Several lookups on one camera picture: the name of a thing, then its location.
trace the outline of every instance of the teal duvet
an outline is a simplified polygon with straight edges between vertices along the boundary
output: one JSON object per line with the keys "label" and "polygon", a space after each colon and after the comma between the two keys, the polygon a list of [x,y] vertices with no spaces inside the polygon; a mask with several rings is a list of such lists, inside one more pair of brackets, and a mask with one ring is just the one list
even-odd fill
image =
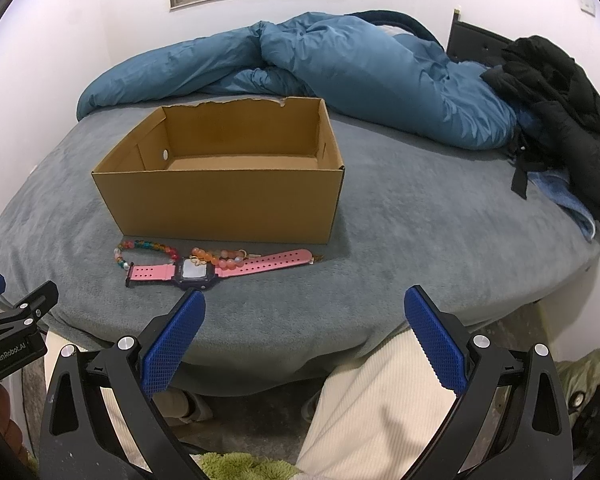
{"label": "teal duvet", "polygon": [[308,12],[132,57],[86,88],[77,117],[193,92],[318,96],[348,116],[486,150],[509,140],[516,116],[480,79],[484,70],[451,61],[433,41]]}

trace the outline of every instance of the gray fleece bedsheet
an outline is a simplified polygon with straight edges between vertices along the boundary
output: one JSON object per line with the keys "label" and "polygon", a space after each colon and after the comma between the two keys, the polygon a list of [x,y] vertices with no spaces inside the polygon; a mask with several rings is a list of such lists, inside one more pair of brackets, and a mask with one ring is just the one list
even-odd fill
{"label": "gray fleece bedsheet", "polygon": [[[45,320],[87,348],[137,335],[181,295],[168,285],[125,288],[125,273],[113,261],[122,235],[90,175],[156,105],[104,109],[81,120],[0,216],[5,299],[16,302],[54,280],[60,301]],[[511,192],[513,168],[499,154],[449,148],[337,114],[331,119],[347,171],[330,243],[308,247],[324,260],[223,280],[208,291],[204,325],[174,385],[232,396],[327,374],[404,327],[402,298],[415,283],[442,310],[476,325],[538,300],[600,254],[600,230],[589,244],[533,185],[526,201]],[[198,244],[160,241],[182,252]],[[139,251],[132,259],[159,258]]]}

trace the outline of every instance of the beaded bracelet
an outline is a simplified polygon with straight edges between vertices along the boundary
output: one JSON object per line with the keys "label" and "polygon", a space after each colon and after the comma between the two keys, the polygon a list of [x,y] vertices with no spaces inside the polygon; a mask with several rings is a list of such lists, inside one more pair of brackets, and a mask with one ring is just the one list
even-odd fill
{"label": "beaded bracelet", "polygon": [[260,257],[260,254],[248,254],[244,249],[239,251],[222,250],[218,254],[194,247],[191,250],[190,258],[195,264],[205,265],[207,262],[214,264],[221,269],[233,270],[236,267],[242,267],[247,258]]}
{"label": "beaded bracelet", "polygon": [[113,257],[116,263],[125,270],[129,270],[129,264],[122,258],[123,249],[151,249],[152,251],[161,251],[168,254],[172,262],[179,259],[178,251],[167,245],[157,244],[156,242],[145,242],[144,240],[120,242],[118,246],[113,249]]}

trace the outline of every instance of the open cardboard box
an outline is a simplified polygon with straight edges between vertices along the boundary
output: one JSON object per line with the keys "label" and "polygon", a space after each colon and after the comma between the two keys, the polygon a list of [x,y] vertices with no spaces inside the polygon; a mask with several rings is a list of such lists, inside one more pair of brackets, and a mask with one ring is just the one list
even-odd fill
{"label": "open cardboard box", "polygon": [[344,164],[324,101],[160,107],[93,170],[125,235],[325,244]]}

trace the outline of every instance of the green rug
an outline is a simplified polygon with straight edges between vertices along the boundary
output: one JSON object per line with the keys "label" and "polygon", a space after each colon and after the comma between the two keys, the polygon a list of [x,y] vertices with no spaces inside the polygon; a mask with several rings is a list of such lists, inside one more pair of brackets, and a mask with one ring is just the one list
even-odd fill
{"label": "green rug", "polygon": [[289,480],[300,470],[282,460],[255,458],[248,453],[205,453],[196,457],[210,480]]}

